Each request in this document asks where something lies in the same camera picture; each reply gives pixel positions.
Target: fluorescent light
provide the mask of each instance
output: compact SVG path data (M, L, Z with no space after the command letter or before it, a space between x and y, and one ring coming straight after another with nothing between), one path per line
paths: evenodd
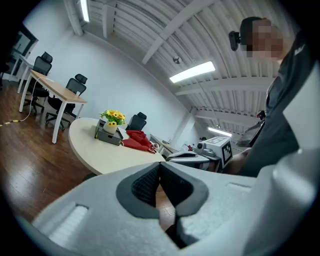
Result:
M201 75L203 73L207 73L210 71L215 71L215 66L212 64L211 61L203 63L198 66L194 66L192 68L189 68L179 74L174 75L173 77L170 77L170 80L174 83L179 82L181 80L191 78L197 75Z
M212 132L215 132L215 133L217 133L217 134L223 134L223 135L232 137L232 134L231 134L231 133L225 132L225 131L223 131L223 130L217 130L217 129L213 129L213 128L211 128L211 127L208 127L208 130L209 130L209 131L212 131Z
M87 0L80 0L81 1L81 9L83 14L83 19L85 22L89 22L89 12L88 12L88 4Z

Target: black office chair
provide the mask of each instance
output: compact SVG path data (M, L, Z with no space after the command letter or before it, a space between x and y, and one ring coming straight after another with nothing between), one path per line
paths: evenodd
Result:
M52 65L51 65L52 60L53 60L52 56L44 52L42 56L36 57L32 70L46 76L48 75L49 70L52 68ZM36 81L37 80L34 78L30 80L29 87L27 90L30 93L33 92L32 100L25 99L24 101L27 103L23 105L23 106L28 106L31 104L34 110L34 113L33 113L34 116L37 115L36 106L41 108L41 113L43 113L45 109L44 106L37 103L38 98L49 97L49 92L46 89L44 89L39 83L36 83Z
M142 112L139 112L138 114L135 114L132 117L131 123L128 124L128 126L126 127L125 130L126 131L127 130L138 130L138 131L141 131L142 128L147 123L146 119L147 119L147 116Z
M87 78L83 76L82 74L77 74L74 78L70 78L68 81L68 84L66 85L66 88L69 89L71 92L76 94L77 92L80 93L80 95L87 89L85 86L85 83L87 81ZM50 104L51 107L53 107L56 110L56 114L53 113L46 113L45 115L45 125L47 125L50 121L56 120L57 119L57 114L59 112L59 109L61 107L62 101L58 98L48 98L48 103ZM75 114L72 113L72 111L75 108L75 104L69 103L65 106L64 113L68 114L69 116L76 117ZM71 122L65 118L61 118L60 125L62 126L62 131L65 130L64 124L62 121L68 122L68 126L70 126Z

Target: flower pot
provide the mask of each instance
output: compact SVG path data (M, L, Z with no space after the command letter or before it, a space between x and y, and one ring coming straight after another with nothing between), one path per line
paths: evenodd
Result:
M105 122L105 124L103 125L103 129L109 134L115 134L115 132L117 131L117 128L118 128L118 125L109 126L108 122Z

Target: round table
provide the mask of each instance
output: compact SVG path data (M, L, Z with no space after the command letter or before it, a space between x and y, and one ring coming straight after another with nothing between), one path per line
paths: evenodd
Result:
M132 166L165 161L158 152L152 154L96 139L98 121L94 118L79 118L71 123L69 129L69 142L73 152L94 174L108 174ZM129 138L123 128L118 129L124 140Z

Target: wooden floor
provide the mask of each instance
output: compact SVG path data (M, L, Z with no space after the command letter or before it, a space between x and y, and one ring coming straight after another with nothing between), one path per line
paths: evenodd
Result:
M17 94L17 89L17 82L3 81L0 124L22 120L29 113L29 106L19 112L22 94ZM91 173L73 153L68 128L60 129L57 143L52 144L55 123L45 126L45 116L56 111L47 103L44 107L44 113L38 111L37 116L31 114L23 122L0 127L1 188L12 210L28 221ZM160 225L166 230L174 223L175 208L161 187L156 193L156 208Z

